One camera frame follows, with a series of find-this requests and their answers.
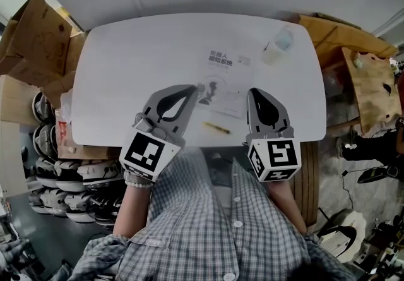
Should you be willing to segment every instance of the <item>table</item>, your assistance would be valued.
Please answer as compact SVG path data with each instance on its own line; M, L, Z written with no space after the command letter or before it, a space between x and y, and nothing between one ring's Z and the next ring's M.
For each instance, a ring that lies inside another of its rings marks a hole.
M400 97L395 87L395 79L388 59L380 59L373 53L362 54L362 67L356 68L357 53L342 47L342 60L323 69L333 71L346 66L352 81L359 117L351 121L328 127L328 131L360 124L362 134L380 122L390 122L394 115L401 114ZM389 93L383 85L391 88Z
M293 33L293 47L274 65L265 64L264 48L285 26ZM304 27L254 16L193 13L135 18L90 32L74 81L74 141L121 146L149 96L171 85L196 84L201 53L217 46L243 51L252 59L253 86L287 108L299 141L324 137L323 79ZM231 133L219 133L204 121ZM187 146L235 146L248 133L246 114L236 118L195 108L184 138Z

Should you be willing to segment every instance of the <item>plaid shirt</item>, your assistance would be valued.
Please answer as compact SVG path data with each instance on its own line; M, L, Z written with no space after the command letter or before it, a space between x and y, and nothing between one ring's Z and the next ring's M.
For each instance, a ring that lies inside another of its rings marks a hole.
M232 198L229 220L201 150L183 149L153 187L147 226L131 239L90 241L69 280L93 280L112 266L116 280L286 280L303 262L323 265L334 280L354 280L316 236L297 232L236 161Z

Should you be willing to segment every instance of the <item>shirt button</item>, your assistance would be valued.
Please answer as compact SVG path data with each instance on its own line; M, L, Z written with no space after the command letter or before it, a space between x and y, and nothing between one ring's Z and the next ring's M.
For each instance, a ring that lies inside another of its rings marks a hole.
M228 273L225 274L225 276L223 277L224 281L233 281L235 280L235 274L234 273Z
M240 228L242 227L242 222L240 220L236 220L233 225L234 227Z

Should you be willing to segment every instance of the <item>wooden chair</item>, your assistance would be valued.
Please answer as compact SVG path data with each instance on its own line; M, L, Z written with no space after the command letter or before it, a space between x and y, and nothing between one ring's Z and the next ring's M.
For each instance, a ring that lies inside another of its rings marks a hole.
M290 180L290 186L306 225L311 226L317 222L319 195L318 143L316 141L301 143L300 149L302 168Z

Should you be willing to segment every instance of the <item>paper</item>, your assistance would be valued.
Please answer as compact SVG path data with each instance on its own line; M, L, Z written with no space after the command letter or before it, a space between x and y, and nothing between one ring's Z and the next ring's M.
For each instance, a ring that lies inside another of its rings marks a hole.
M251 58L239 51L206 49L199 65L197 107L242 117L252 88Z

